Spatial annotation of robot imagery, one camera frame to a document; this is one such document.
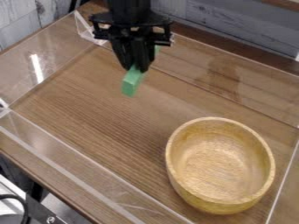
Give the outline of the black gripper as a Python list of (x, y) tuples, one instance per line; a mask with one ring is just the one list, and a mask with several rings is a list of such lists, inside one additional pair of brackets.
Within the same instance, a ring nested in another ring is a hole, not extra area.
[(129, 70), (135, 60), (137, 69), (145, 73), (155, 60), (155, 45), (173, 43), (173, 20), (153, 11), (151, 0), (107, 0), (107, 7), (109, 11), (89, 17), (94, 37), (114, 39), (113, 49), (122, 67)]

